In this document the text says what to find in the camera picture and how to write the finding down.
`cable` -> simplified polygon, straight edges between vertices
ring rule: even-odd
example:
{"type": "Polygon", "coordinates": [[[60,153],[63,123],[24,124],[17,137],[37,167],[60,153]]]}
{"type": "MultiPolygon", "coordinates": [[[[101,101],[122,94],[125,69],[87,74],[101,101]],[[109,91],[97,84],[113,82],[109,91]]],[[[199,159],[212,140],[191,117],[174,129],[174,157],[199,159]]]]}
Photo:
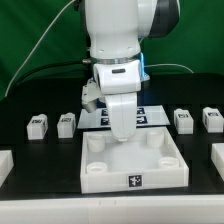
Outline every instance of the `cable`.
{"type": "Polygon", "coordinates": [[[179,64],[157,64],[157,65],[146,65],[145,68],[153,68],[153,67],[162,67],[162,66],[175,66],[175,67],[180,67],[188,70],[190,73],[194,74],[194,71],[191,70],[190,68],[184,66],[184,65],[179,65],[179,64]]]}
{"type": "Polygon", "coordinates": [[[22,65],[19,67],[19,69],[16,71],[15,75],[12,77],[11,81],[9,82],[9,85],[6,89],[5,92],[5,97],[8,96],[9,90],[14,82],[14,80],[16,79],[16,77],[18,76],[18,74],[20,73],[20,71],[24,68],[24,66],[27,64],[27,62],[30,60],[30,58],[32,57],[33,53],[36,51],[36,49],[38,48],[38,46],[40,45],[40,43],[42,42],[42,40],[45,38],[46,34],[48,33],[48,31],[51,29],[51,27],[55,24],[55,22],[58,20],[58,18],[61,16],[61,14],[72,4],[74,3],[76,0],[72,0],[70,1],[59,13],[58,15],[54,18],[54,20],[51,22],[51,24],[48,26],[48,28],[45,30],[45,32],[43,33],[43,35],[41,36],[41,38],[39,39],[39,41],[36,43],[36,45],[34,46],[34,48],[32,49],[32,51],[29,53],[29,55],[27,56],[27,58],[25,59],[25,61],[22,63],[22,65]]]}
{"type": "Polygon", "coordinates": [[[142,38],[139,40],[139,45],[141,45],[141,43],[143,42],[144,39],[145,39],[145,37],[142,37],[142,38]]]}
{"type": "Polygon", "coordinates": [[[69,65],[83,65],[82,61],[70,61],[70,62],[62,62],[62,63],[54,63],[54,64],[49,64],[49,65],[44,65],[38,68],[35,68],[27,73],[25,73],[22,77],[20,77],[16,83],[17,86],[19,86],[26,78],[28,78],[29,76],[46,70],[46,69],[50,69],[50,68],[57,68],[57,67],[63,67],[63,66],[69,66],[69,65]]]}

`small white block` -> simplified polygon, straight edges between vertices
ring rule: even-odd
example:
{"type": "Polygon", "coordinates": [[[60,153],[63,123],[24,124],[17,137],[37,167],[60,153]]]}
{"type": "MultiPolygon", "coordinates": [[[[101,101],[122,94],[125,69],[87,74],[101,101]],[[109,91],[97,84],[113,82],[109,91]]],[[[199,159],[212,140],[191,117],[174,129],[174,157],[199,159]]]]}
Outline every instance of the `small white block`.
{"type": "Polygon", "coordinates": [[[0,151],[0,187],[13,167],[12,152],[0,151]]]}
{"type": "Polygon", "coordinates": [[[193,134],[194,120],[188,110],[177,109],[174,111],[174,124],[179,135],[193,134]]]}
{"type": "Polygon", "coordinates": [[[33,116],[27,125],[27,133],[29,140],[43,139],[48,129],[47,116],[40,114],[33,116]]]}
{"type": "Polygon", "coordinates": [[[223,132],[224,119],[218,109],[206,107],[203,110],[203,123],[208,133],[223,132]]]}
{"type": "Polygon", "coordinates": [[[57,125],[58,138],[73,138],[75,127],[75,115],[72,113],[62,114],[57,125]]]}
{"type": "Polygon", "coordinates": [[[212,144],[212,162],[224,181],[224,144],[212,144]]]}

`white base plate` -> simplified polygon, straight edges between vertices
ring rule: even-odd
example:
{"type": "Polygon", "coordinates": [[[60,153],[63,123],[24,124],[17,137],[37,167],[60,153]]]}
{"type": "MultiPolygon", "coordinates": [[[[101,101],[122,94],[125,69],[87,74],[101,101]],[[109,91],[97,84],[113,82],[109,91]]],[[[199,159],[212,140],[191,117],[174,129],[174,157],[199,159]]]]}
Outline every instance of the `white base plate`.
{"type": "MultiPolygon", "coordinates": [[[[169,125],[170,122],[162,106],[138,107],[137,109],[137,127],[169,125]]],[[[106,128],[110,127],[107,109],[97,109],[94,113],[88,113],[82,110],[79,119],[78,128],[106,128]]]]}
{"type": "Polygon", "coordinates": [[[166,127],[137,129],[135,136],[123,143],[116,141],[111,131],[85,132],[82,150],[82,193],[188,186],[189,169],[166,127]],[[103,135],[103,151],[102,142],[91,142],[96,150],[90,149],[88,139],[94,135],[103,135]]]}

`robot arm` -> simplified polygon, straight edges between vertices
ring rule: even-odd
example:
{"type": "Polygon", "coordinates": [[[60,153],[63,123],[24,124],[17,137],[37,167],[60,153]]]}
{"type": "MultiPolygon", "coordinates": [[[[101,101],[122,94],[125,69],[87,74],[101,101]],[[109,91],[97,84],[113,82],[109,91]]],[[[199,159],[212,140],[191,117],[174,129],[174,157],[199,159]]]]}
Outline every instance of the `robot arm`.
{"type": "Polygon", "coordinates": [[[137,91],[141,90],[138,37],[162,37],[179,21],[179,0],[83,0],[84,27],[91,39],[94,83],[83,88],[88,112],[104,99],[113,136],[135,134],[137,91]]]}

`white tray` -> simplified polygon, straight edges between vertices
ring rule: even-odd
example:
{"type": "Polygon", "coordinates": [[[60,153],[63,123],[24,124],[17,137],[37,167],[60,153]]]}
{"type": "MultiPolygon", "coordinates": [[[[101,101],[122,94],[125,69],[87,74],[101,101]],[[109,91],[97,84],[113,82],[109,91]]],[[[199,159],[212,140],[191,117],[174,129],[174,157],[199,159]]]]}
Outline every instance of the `white tray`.
{"type": "Polygon", "coordinates": [[[85,132],[82,193],[188,186],[189,169],[166,127],[137,129],[120,143],[111,131],[85,132]]]}

